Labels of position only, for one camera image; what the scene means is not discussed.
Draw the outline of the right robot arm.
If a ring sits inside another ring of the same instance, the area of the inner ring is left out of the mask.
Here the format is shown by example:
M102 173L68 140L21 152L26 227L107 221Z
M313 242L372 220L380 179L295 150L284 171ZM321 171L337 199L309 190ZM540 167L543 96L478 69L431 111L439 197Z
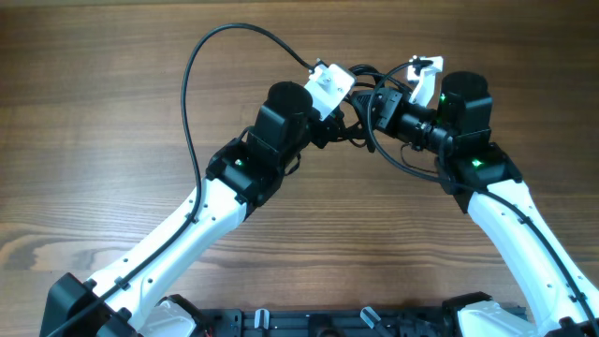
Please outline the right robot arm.
M376 75L348 98L370 151L419 179L440 184L485 232L516 279L533 321L519 320L492 297L475 292L446 300L448 336L595 336L598 289L563 249L535 207L509 155L490 139L493 101L486 79L459 71L441 83L438 106L426 93L433 75L413 90Z

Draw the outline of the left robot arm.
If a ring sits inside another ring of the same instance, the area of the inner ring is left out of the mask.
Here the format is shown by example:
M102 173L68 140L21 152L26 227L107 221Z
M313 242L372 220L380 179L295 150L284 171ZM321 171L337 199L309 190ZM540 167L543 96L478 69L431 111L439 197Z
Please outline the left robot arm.
M155 305L213 243L236 229L322 138L351 84L278 82L256 122L210 160L186 203L119 260L85 281L67 273L51 286L43 336L134 336Z

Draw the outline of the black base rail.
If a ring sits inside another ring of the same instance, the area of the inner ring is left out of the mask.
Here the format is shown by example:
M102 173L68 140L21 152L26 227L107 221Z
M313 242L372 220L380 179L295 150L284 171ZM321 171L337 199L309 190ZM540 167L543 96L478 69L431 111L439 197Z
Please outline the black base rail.
M475 292L445 300L440 306L336 311L255 311L199 309L180 295L164 297L154 308L141 336L326 337L326 336L460 336L457 311L474 300L491 300Z

